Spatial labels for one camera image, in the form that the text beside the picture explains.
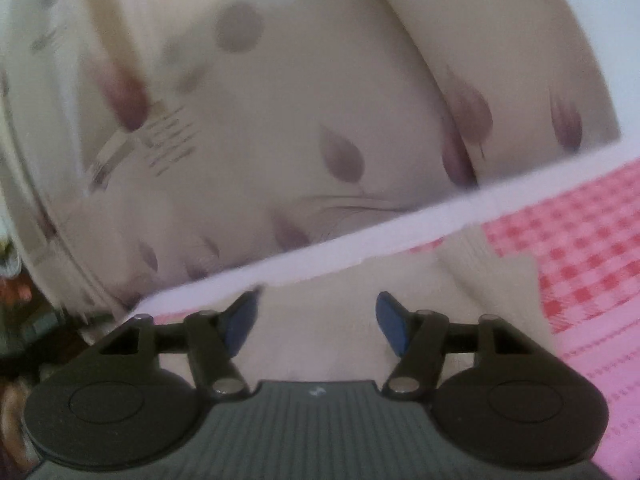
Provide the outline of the beige knit sweater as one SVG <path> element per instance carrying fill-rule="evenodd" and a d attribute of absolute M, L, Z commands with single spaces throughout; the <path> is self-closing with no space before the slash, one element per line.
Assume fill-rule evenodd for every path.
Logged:
<path fill-rule="evenodd" d="M 480 226 L 466 226 L 427 250 L 370 258 L 340 240 L 331 252 L 335 268 L 311 269 L 323 254 L 307 248 L 218 275 L 193 273 L 190 283 L 163 292 L 137 280 L 116 289 L 107 313 L 116 323 L 136 313 L 170 323 L 195 311 L 222 311 L 242 292 L 258 289 L 257 321 L 235 358 L 251 386 L 262 379 L 382 384 L 397 359 L 376 322 L 380 292 L 411 312 L 436 311 L 454 323 L 497 315 L 556 350 L 535 257 L 499 255 Z"/>

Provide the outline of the pink checkered bed sheet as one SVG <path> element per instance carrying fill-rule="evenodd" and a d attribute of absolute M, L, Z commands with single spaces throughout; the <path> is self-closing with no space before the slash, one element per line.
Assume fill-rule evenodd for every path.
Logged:
<path fill-rule="evenodd" d="M 603 391 L 611 419 L 597 463 L 639 474 L 639 142 L 630 138 L 486 191 L 142 301 L 162 321 L 256 284 L 283 284 L 401 252 L 424 254 L 479 223 L 503 255 L 536 261 L 562 358 Z"/>

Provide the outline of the beige leaf-pattern curtain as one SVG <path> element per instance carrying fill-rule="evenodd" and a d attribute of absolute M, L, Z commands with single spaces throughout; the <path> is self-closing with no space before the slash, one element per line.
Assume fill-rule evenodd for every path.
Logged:
<path fill-rule="evenodd" d="M 619 135 L 566 0 L 1 0 L 6 212 L 77 310 Z"/>

